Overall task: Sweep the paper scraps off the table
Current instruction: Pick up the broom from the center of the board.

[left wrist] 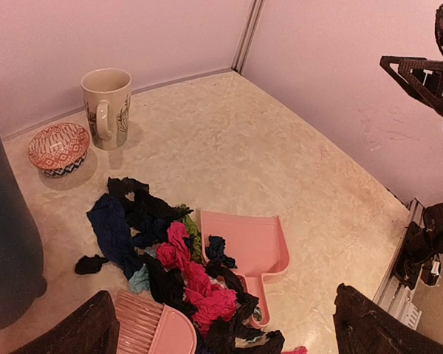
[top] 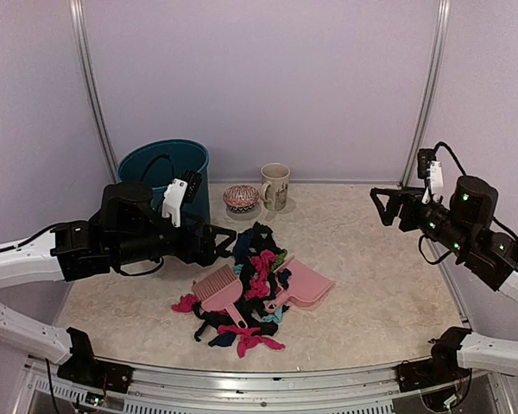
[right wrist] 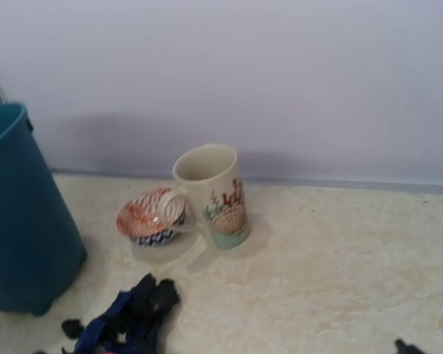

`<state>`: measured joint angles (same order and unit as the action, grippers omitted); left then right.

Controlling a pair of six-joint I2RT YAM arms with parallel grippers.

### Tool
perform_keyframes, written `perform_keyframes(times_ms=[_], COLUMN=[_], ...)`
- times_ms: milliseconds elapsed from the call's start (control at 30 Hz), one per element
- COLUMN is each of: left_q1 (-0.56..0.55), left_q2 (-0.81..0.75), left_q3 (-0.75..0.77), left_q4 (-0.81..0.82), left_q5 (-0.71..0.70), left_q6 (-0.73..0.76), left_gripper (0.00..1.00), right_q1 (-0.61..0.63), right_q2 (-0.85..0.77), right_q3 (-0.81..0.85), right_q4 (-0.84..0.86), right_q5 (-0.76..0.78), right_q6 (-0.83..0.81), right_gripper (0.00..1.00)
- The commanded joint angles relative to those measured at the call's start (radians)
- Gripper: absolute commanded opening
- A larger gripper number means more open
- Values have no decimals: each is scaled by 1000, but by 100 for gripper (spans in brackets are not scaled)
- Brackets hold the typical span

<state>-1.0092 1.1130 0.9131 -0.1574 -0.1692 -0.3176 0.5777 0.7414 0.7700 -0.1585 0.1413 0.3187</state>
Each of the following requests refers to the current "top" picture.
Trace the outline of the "pink hand brush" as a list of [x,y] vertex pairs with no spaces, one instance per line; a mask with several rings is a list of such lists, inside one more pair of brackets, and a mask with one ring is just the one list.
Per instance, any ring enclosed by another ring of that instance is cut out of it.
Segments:
[[235,306],[243,294],[243,285],[229,265],[220,267],[197,282],[193,285],[192,292],[204,311],[225,311],[238,328],[248,328],[248,324]]

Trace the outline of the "pink dustpan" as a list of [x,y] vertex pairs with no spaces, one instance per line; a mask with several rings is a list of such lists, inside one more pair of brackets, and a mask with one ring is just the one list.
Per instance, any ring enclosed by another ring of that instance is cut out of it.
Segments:
[[321,273],[312,270],[294,257],[287,259],[275,270],[277,292],[274,299],[264,303],[265,311],[272,314],[287,302],[301,308],[316,305],[335,285]]

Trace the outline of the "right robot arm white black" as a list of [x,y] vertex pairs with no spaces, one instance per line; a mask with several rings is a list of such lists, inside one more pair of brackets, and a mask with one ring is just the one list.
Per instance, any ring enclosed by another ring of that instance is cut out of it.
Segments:
[[[478,276],[486,286],[518,304],[518,241],[490,225],[498,192],[484,180],[458,178],[449,205],[423,203],[421,189],[370,190],[370,197],[385,226],[400,220],[403,232],[419,230],[441,244]],[[449,328],[438,338],[424,367],[425,376],[441,383],[467,369],[484,369],[518,376],[518,342],[483,336],[467,329]]]

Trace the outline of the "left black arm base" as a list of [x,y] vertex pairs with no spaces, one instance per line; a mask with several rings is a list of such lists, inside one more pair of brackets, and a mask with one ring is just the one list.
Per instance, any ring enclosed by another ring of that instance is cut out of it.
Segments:
[[105,360],[94,355],[89,336],[78,329],[67,328],[72,345],[69,358],[58,365],[57,376],[84,386],[99,388],[102,391],[128,392],[134,368]]

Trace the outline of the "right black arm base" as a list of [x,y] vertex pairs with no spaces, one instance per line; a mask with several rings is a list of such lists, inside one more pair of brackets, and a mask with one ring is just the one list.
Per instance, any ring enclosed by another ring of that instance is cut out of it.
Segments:
[[411,392],[439,386],[471,376],[471,370],[458,365],[461,342],[471,329],[451,327],[433,340],[431,355],[424,360],[403,361],[395,367],[400,392]]

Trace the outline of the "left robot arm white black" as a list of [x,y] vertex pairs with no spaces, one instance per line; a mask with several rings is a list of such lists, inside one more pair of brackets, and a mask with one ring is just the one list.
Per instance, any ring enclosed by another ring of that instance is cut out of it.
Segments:
[[[24,241],[0,246],[0,289],[42,281],[74,282],[116,273],[125,266],[150,262],[153,274],[168,256],[202,267],[229,256],[236,240],[232,229],[205,223],[182,211],[195,198],[197,185],[174,180],[167,187],[164,213],[152,206],[154,192],[142,182],[104,188],[100,209],[89,220],[52,224]],[[33,356],[69,366],[87,384],[104,374],[88,335],[40,323],[0,303],[0,337]]]

